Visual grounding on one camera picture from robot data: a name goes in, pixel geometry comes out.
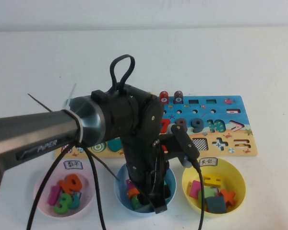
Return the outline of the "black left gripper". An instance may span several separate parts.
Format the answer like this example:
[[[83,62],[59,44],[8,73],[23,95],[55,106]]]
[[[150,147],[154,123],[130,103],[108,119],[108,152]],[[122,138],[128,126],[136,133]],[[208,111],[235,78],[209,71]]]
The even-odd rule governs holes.
[[[169,162],[164,155],[127,155],[126,166],[130,180],[141,192],[156,192],[151,204],[156,214],[167,210],[165,192],[170,192],[165,180]],[[135,189],[135,205],[149,205],[148,199]]]

